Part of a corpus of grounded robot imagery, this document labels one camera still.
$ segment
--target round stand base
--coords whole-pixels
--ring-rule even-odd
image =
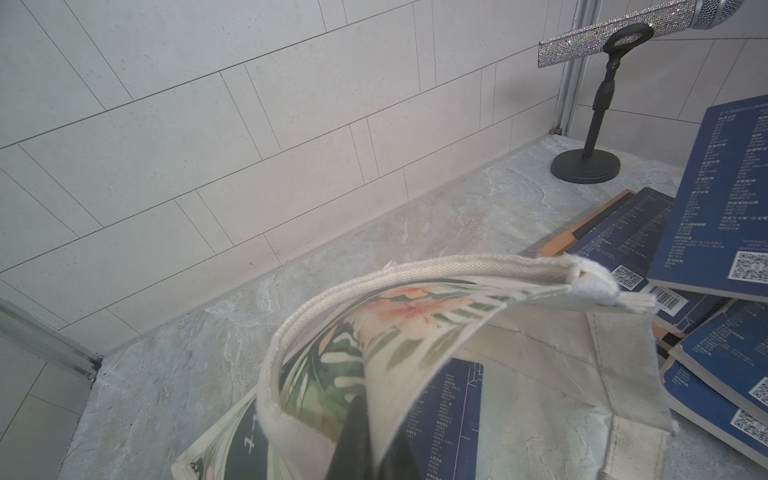
[[[584,161],[583,150],[569,150],[555,157],[550,167],[552,174],[572,184],[601,184],[619,174],[621,162],[616,155],[595,150],[592,158]]]

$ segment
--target microphone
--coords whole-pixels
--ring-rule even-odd
[[[654,37],[686,28],[708,30],[733,16],[742,3],[744,0],[672,0],[615,20],[579,28],[540,42],[538,67],[599,53],[616,31],[637,23],[652,27]],[[634,40],[636,38],[628,38],[627,42]]]

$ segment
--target marble countertop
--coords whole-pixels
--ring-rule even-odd
[[[618,177],[575,185],[551,159],[581,143],[546,137],[161,327],[106,359],[60,480],[172,478],[170,465],[253,387],[277,327],[345,280],[453,254],[528,256],[627,188],[675,195],[682,170],[615,152]],[[768,478],[748,458],[675,415],[668,479]]]

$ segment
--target stack of books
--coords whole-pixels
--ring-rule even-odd
[[[768,468],[768,95],[707,110],[677,198],[623,192],[539,253],[656,295],[670,407]]]

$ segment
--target microphone grille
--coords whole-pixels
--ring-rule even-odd
[[[744,0],[699,0],[691,28],[707,30],[719,25],[736,13],[742,3]]]

